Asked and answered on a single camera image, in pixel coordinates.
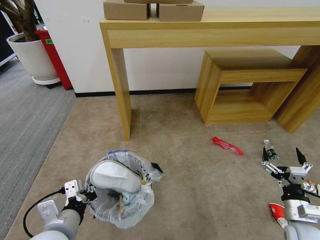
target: table leg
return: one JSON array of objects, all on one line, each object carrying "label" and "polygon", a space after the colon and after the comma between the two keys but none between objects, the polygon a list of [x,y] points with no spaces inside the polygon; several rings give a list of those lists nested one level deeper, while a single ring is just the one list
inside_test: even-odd
[{"label": "table leg", "polygon": [[294,133],[320,107],[320,46],[301,46],[292,66],[308,71],[275,114],[289,133]]},{"label": "table leg", "polygon": [[129,141],[131,125],[131,100],[123,49],[110,48],[109,37],[106,31],[102,31],[102,37],[106,48],[113,86],[119,106],[124,138],[126,141]]}]

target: water bottle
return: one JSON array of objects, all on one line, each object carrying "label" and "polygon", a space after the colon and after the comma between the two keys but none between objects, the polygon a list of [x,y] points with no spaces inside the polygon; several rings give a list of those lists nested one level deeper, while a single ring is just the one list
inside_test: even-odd
[{"label": "water bottle", "polygon": [[267,150],[269,159],[271,159],[274,162],[278,161],[279,160],[279,155],[274,150],[274,147],[271,146],[270,141],[268,139],[266,139],[263,142],[264,142],[265,148]]}]

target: plastic bag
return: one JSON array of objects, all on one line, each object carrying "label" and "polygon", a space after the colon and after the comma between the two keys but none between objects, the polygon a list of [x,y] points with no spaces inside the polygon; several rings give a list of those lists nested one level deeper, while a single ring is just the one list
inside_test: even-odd
[{"label": "plastic bag", "polygon": [[[97,198],[88,205],[92,213],[100,221],[110,222],[118,228],[127,229],[133,227],[142,220],[144,215],[154,204],[154,193],[151,185],[155,181],[160,181],[164,176],[161,169],[156,169],[147,160],[140,158],[135,153],[125,150],[109,152],[108,155],[102,158],[104,160],[113,160],[122,163],[133,172],[137,173],[142,178],[142,185],[137,195],[125,206],[124,212],[120,214],[119,193],[112,189],[102,189],[95,187]],[[87,189],[90,183],[89,171],[86,177],[85,188]]]}]

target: wooden console table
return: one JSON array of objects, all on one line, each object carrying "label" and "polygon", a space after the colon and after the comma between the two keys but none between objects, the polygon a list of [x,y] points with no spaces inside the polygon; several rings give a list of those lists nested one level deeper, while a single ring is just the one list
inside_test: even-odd
[{"label": "wooden console table", "polygon": [[292,133],[320,106],[320,7],[207,8],[201,22],[103,19],[100,28],[126,141],[131,101],[123,48],[302,45],[293,63],[309,70],[276,118]]}]

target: cardboard box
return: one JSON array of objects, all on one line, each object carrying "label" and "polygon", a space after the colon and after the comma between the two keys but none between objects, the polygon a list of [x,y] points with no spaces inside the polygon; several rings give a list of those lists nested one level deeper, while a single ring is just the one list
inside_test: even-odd
[{"label": "cardboard box", "polygon": [[172,4],[188,4],[193,0],[124,0],[126,3],[172,3]]},{"label": "cardboard box", "polygon": [[116,20],[147,20],[150,4],[125,3],[124,0],[107,0],[103,2],[104,17]]},{"label": "cardboard box", "polygon": [[190,4],[157,4],[160,22],[200,22],[204,5],[193,1]]}]

